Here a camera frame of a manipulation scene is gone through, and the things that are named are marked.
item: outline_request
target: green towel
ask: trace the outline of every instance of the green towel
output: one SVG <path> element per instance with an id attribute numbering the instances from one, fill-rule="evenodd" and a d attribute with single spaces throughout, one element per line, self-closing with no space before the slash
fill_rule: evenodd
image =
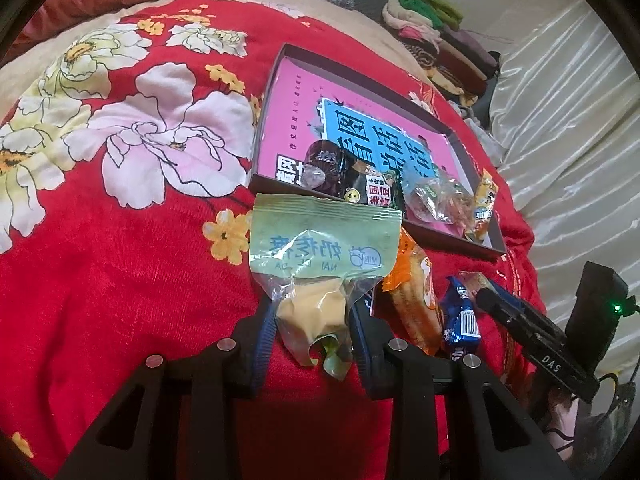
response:
<path id="1" fill-rule="evenodd" d="M 463 15 L 457 10 L 453 5 L 445 0 L 420 0 L 425 4 L 429 4 L 433 7 L 436 15 L 444 22 L 449 25 L 449 27 L 454 30 L 458 30 L 460 27 L 460 22 L 462 21 Z"/>
<path id="2" fill-rule="evenodd" d="M 436 14 L 436 11 L 429 4 L 426 4 L 422 0 L 398 0 L 400 1 L 400 5 L 402 5 L 405 9 L 415 10 L 419 14 L 423 15 L 425 18 L 429 18 L 431 23 L 433 23 L 434 28 L 442 28 L 442 20 Z"/>

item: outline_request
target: blue book cover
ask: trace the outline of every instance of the blue book cover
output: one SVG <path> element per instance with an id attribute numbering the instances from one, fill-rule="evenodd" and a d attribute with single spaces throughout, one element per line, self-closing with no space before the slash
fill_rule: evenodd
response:
<path id="1" fill-rule="evenodd" d="M 320 115 L 322 138 L 335 142 L 379 171 L 413 168 L 424 177 L 435 176 L 431 153 L 420 142 L 391 124 L 323 98 Z"/>

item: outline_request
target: white sheet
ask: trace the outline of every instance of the white sheet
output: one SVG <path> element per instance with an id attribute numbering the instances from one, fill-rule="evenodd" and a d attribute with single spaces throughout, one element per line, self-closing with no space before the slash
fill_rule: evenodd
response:
<path id="1" fill-rule="evenodd" d="M 640 294 L 640 79 L 584 0 L 502 56 L 491 117 L 549 317 L 564 326 L 587 260 Z M 601 370 L 634 365 L 639 336 L 640 315 L 623 319 Z"/>

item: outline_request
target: green snack bag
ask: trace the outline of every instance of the green snack bag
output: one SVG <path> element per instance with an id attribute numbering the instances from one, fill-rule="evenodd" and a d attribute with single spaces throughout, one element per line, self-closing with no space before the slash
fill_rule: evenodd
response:
<path id="1" fill-rule="evenodd" d="M 351 364 L 348 306 L 393 268 L 402 212 L 301 195 L 258 194 L 249 243 L 254 278 L 278 303 L 282 340 L 305 366 L 320 342 L 324 369 Z"/>

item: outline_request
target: red floral bedspread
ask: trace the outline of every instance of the red floral bedspread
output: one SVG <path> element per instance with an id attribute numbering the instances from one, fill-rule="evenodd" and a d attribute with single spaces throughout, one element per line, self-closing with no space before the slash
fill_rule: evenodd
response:
<path id="1" fill-rule="evenodd" d="M 242 185 L 285 42 L 412 94 L 491 168 L 439 94 L 295 9 L 175 0 L 77 40 L 0 129 L 0 428 L 47 475 L 143 358 L 195 354 L 254 311 Z M 491 264 L 428 251 L 436 293 L 448 274 L 480 270 L 542 308 L 532 232 L 491 171 L 508 253 Z M 491 319 L 479 325 L 480 355 L 522 381 L 519 349 Z M 390 409 L 354 369 L 338 383 L 277 342 L 262 395 L 237 405 L 244 478 L 380 480 Z"/>

